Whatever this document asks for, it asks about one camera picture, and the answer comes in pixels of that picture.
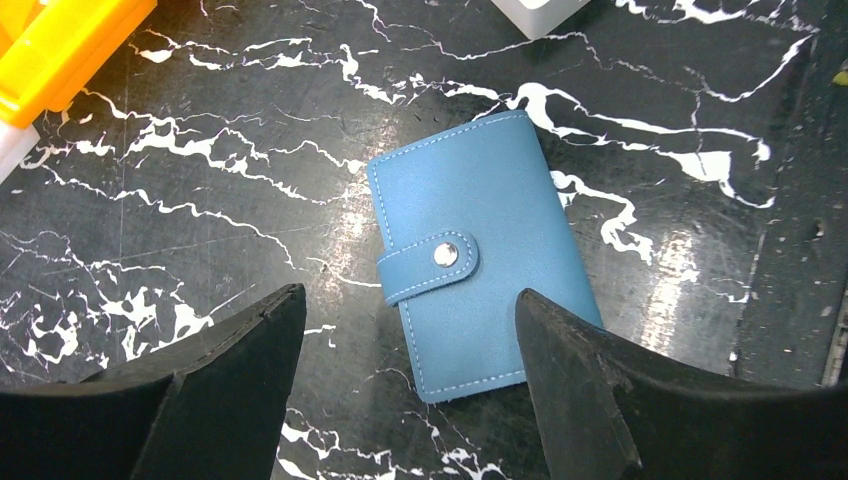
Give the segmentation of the blue leather card holder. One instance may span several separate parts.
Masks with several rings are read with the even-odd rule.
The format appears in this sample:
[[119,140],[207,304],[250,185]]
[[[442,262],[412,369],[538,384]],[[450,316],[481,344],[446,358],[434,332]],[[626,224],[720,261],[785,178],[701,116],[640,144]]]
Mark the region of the blue leather card holder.
[[437,404],[522,383],[515,303],[533,289],[602,322],[533,122],[492,114],[373,158],[384,250],[415,388]]

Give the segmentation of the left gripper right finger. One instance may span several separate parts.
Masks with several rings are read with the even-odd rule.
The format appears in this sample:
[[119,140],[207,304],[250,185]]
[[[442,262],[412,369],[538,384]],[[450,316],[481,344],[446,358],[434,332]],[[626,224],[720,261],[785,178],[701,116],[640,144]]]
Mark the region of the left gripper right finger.
[[554,479],[843,479],[847,387],[695,368],[525,289],[517,339]]

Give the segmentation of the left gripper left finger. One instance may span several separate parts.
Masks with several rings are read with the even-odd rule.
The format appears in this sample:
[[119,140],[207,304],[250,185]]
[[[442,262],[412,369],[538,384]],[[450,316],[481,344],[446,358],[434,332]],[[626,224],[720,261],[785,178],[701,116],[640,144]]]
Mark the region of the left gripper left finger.
[[5,479],[268,479],[305,330],[286,285],[77,383],[1,393]]

